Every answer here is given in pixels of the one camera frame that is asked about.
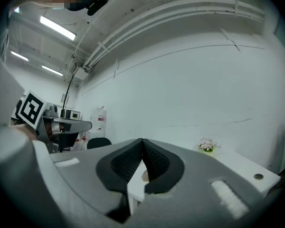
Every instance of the ceiling light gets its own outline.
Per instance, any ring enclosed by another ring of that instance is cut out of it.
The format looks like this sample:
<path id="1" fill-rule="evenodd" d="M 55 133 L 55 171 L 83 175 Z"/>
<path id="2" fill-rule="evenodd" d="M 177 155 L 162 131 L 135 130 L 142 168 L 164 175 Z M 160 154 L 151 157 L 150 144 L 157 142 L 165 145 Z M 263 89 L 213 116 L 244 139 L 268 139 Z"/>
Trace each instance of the ceiling light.
<path id="1" fill-rule="evenodd" d="M 21 59 L 25 60 L 25 61 L 28 61 L 29 59 L 27 57 L 24 57 L 24 56 L 21 56 L 20 54 L 14 52 L 14 51 L 10 51 L 13 55 L 17 56 L 17 57 L 20 57 Z"/>
<path id="2" fill-rule="evenodd" d="M 53 30 L 59 32 L 60 34 L 70 38 L 71 40 L 74 40 L 76 37 L 76 34 L 74 34 L 73 32 L 67 30 L 66 28 L 63 28 L 62 26 L 54 23 L 53 21 L 41 16 L 40 17 L 40 23 L 49 26 L 50 28 L 52 28 Z"/>
<path id="3" fill-rule="evenodd" d="M 55 70 L 53 70 L 53 69 L 51 69 L 51 68 L 48 68 L 47 66 L 42 65 L 42 67 L 43 67 L 44 69 L 48 70 L 48 71 L 51 71 L 51 72 L 54 73 L 54 74 L 58 74 L 58 75 L 60 75 L 60 76 L 63 76 L 62 73 L 57 72 L 57 71 L 55 71 Z"/>

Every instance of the white wall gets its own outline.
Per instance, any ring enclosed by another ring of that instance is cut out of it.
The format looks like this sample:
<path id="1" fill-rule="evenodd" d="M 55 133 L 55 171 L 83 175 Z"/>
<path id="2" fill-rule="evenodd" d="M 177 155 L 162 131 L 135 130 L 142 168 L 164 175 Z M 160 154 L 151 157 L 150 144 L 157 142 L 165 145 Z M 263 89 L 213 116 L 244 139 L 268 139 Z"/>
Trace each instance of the white wall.
<path id="1" fill-rule="evenodd" d="M 202 137 L 211 137 L 223 148 L 281 170 L 285 62 L 254 35 L 261 27 L 212 15 L 152 28 L 97 65 L 81 85 L 75 109 L 90 120 L 92 109 L 105 106 L 105 136 L 112 143 L 150 138 L 192 149 Z"/>
<path id="2" fill-rule="evenodd" d="M 25 95 L 31 90 L 46 102 L 57 105 L 59 112 L 61 111 L 63 106 L 61 98 L 67 92 L 67 83 L 47 72 L 42 72 L 31 66 L 25 66 L 18 59 L 8 57 L 6 65 L 15 79 L 25 89 Z M 67 109 L 73 109 L 77 91 L 77 87 L 71 87 Z"/>

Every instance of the black chair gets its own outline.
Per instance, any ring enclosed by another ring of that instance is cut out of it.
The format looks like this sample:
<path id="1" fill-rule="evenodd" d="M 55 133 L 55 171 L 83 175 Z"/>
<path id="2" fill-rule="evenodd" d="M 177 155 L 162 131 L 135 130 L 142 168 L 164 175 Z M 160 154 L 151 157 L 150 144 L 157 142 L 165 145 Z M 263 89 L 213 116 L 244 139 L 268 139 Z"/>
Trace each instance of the black chair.
<path id="1" fill-rule="evenodd" d="M 106 138 L 95 138 L 95 139 L 91 139 L 88 143 L 87 143 L 87 149 L 96 149 L 96 148 L 100 148 L 100 147 L 104 147 L 104 146 L 108 146 L 108 145 L 112 145 L 111 141 L 106 139 Z"/>

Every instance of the white pipe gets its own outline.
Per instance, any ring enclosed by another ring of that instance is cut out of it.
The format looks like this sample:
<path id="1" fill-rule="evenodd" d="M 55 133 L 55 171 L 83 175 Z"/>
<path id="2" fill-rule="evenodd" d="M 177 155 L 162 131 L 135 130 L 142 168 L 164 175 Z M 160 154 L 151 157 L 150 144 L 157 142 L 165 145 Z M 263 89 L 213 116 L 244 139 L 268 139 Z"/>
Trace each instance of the white pipe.
<path id="1" fill-rule="evenodd" d="M 185 4 L 191 4 L 191 3 L 202 3 L 202 2 L 216 2 L 216 3 L 226 3 L 226 4 L 235 4 L 235 1 L 234 0 L 178 0 L 178 1 L 173 1 L 173 2 L 170 2 L 170 3 L 166 3 L 166 4 L 163 4 L 161 6 L 158 6 L 154 9 L 151 9 L 147 12 L 144 12 L 142 13 L 141 15 L 135 17 L 134 19 L 128 21 L 127 23 L 123 24 L 120 28 L 118 28 L 117 30 L 115 30 L 110 36 L 108 36 L 104 41 L 103 41 L 103 45 L 105 45 L 107 42 L 109 42 L 111 39 L 113 39 L 113 37 L 115 37 L 117 34 L 119 34 L 120 32 L 122 32 L 124 29 L 127 29 L 127 27 L 131 26 L 133 23 L 151 15 L 151 14 L 154 14 L 156 12 L 159 12 L 159 11 L 162 11 L 162 10 L 165 10 L 165 9 L 168 9 L 168 8 L 171 8 L 171 7 L 175 7 L 175 6 L 180 6 L 180 5 L 185 5 Z M 262 11 L 261 9 L 255 7 L 255 6 L 252 6 L 252 5 L 249 5 L 249 4 L 246 4 L 246 3 L 243 3 L 243 2 L 239 2 L 239 5 L 245 7 L 245 8 L 249 8 L 251 10 L 254 10 L 256 12 L 260 12 L 260 13 L 264 13 L 264 11 Z M 92 58 L 100 51 L 100 47 L 97 47 L 93 52 L 92 54 L 88 57 L 88 59 L 85 61 L 84 63 L 84 66 L 86 66 L 87 64 L 89 64 L 88 67 L 91 66 L 91 63 L 89 63 Z"/>
<path id="2" fill-rule="evenodd" d="M 203 8 L 206 9 L 206 10 L 210 10 L 212 7 L 205 6 Z M 225 12 L 225 11 L 227 11 L 227 9 L 230 9 L 230 8 L 218 7 L 217 9 L 218 9 L 218 11 L 191 12 L 189 10 L 189 8 L 186 8 L 186 9 L 182 9 L 182 10 L 180 9 L 180 10 L 177 10 L 177 11 L 173 11 L 173 12 L 169 12 L 169 13 L 163 14 L 163 15 L 158 16 L 156 18 L 149 19 L 148 21 L 145 21 L 144 23 L 140 24 L 139 26 L 136 26 L 136 27 L 132 28 L 131 30 L 127 31 L 125 34 L 121 35 L 118 39 L 116 39 L 116 41 L 112 42 L 107 48 L 112 51 L 117 46 L 121 45 L 122 43 L 124 43 L 125 41 L 129 40 L 130 38 L 132 38 L 132 37 L 134 37 L 134 36 L 144 32 L 144 31 L 146 31 L 146 30 L 148 30 L 148 29 L 150 29 L 150 28 L 152 28 L 154 26 L 160 25 L 160 24 L 168 22 L 170 20 L 183 18 L 183 17 L 188 17 L 188 16 L 193 16 L 193 15 L 199 15 L 199 14 L 215 14 L 215 13 L 217 13 L 217 14 L 234 15 L 234 9 L 232 9 L 231 11 L 228 11 L 228 12 Z M 150 23 L 152 23 L 152 22 L 154 22 L 156 20 L 162 19 L 162 18 L 167 17 L 167 16 L 175 15 L 175 14 L 179 13 L 180 11 L 183 12 L 183 13 L 185 13 L 186 11 L 188 11 L 188 12 L 190 11 L 190 13 L 177 15 L 177 16 L 174 16 L 172 18 L 164 19 L 164 20 L 161 20 L 159 22 L 153 23 L 153 24 L 151 24 L 149 26 L 146 26 L 147 24 L 150 24 Z M 259 22 L 263 22 L 263 20 L 262 20 L 262 18 L 260 16 L 254 15 L 254 14 L 249 13 L 249 12 L 243 12 L 243 11 L 240 10 L 238 12 L 238 15 L 242 16 L 242 17 L 245 17 L 245 18 L 254 19 L 254 20 L 257 20 Z M 86 68 L 90 69 L 91 66 L 93 64 L 97 63 L 105 54 L 106 54 L 106 52 L 103 51 L 93 61 L 91 61 Z"/>

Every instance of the white ceiling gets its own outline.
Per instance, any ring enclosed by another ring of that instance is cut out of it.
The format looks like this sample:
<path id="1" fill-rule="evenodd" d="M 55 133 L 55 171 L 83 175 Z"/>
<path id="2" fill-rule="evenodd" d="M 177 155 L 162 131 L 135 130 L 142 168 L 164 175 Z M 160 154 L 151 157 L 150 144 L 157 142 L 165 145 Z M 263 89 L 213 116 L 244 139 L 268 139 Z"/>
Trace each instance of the white ceiling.
<path id="1" fill-rule="evenodd" d="M 69 80 L 74 63 L 84 63 L 99 41 L 143 12 L 172 1 L 175 0 L 110 0 L 94 16 L 88 16 L 86 9 L 71 12 L 28 4 L 20 8 L 19 14 L 11 16 L 9 48 L 28 57 L 30 61 L 23 62 L 27 66 L 43 70 L 41 65 L 44 64 L 62 72 L 63 79 Z M 262 9 L 261 0 L 240 1 Z M 71 41 L 42 25 L 40 16 L 76 33 L 75 40 Z M 18 59 L 9 55 L 8 62 L 13 60 Z"/>

